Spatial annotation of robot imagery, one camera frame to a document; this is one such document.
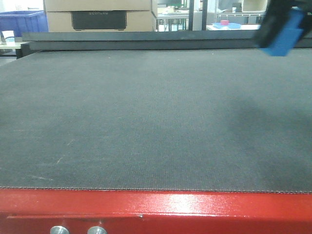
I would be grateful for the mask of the black gripper finger holding block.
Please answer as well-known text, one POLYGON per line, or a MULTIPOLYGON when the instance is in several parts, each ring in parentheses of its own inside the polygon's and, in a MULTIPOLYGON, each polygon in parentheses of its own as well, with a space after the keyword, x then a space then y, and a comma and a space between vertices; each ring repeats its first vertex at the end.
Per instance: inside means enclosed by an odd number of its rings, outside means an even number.
POLYGON ((259 48, 267 48, 273 43, 289 20, 289 12, 292 7, 293 0, 271 0, 268 2, 266 15, 254 35, 254 41, 259 48))

